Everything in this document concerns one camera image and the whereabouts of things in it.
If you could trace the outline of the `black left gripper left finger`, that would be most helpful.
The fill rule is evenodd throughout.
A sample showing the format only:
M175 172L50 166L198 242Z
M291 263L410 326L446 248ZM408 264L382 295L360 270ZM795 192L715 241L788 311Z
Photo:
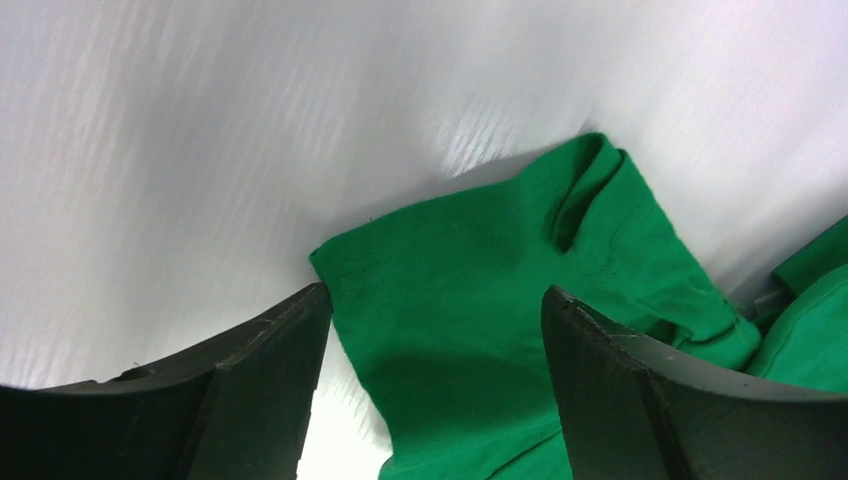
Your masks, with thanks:
M311 284L106 382L1 390L5 479L293 479L332 307Z

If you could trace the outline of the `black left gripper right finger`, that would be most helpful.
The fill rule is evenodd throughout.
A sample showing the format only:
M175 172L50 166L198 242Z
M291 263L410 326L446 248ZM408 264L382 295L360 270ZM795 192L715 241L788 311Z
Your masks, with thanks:
M541 330L577 479L843 479L847 399L703 361L563 289Z

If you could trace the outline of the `green t shirt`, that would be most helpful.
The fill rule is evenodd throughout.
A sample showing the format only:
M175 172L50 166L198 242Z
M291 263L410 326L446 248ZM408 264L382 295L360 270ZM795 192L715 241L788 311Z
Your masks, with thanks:
M553 285L719 366L847 389L846 224L777 269L788 308L747 319L600 133L338 235L310 261L387 424L383 479L571 477L540 329Z

